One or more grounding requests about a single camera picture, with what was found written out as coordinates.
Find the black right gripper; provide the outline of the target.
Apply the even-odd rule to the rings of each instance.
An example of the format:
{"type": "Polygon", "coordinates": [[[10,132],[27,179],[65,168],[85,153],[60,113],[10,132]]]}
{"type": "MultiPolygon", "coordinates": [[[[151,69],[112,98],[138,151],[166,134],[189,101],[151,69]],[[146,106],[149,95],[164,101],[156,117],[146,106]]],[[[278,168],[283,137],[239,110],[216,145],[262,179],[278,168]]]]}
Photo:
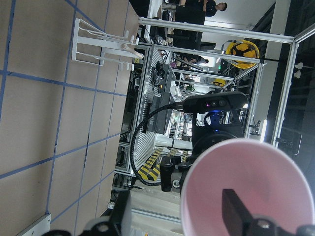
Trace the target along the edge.
{"type": "Polygon", "coordinates": [[[163,192],[181,192],[188,171],[208,148],[228,139],[242,138],[239,123],[192,126],[192,154],[183,161],[179,155],[166,155],[160,163],[160,182],[163,192]]]}

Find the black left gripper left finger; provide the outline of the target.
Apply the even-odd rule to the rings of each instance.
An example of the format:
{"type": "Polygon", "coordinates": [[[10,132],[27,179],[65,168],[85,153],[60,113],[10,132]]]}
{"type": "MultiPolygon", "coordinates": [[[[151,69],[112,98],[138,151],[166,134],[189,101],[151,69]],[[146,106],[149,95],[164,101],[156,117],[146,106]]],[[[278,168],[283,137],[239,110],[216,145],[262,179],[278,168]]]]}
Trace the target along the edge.
{"type": "Polygon", "coordinates": [[[130,191],[120,191],[109,219],[114,236],[130,235],[130,191]]]}

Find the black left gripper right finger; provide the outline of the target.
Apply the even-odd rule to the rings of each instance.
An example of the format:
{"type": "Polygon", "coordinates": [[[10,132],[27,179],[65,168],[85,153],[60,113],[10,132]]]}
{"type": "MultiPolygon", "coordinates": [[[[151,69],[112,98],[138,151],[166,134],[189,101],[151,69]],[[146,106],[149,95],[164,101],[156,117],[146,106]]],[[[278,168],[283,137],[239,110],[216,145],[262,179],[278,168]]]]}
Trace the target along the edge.
{"type": "Polygon", "coordinates": [[[233,189],[222,190],[222,219],[229,236],[245,236],[252,215],[233,189]]]}

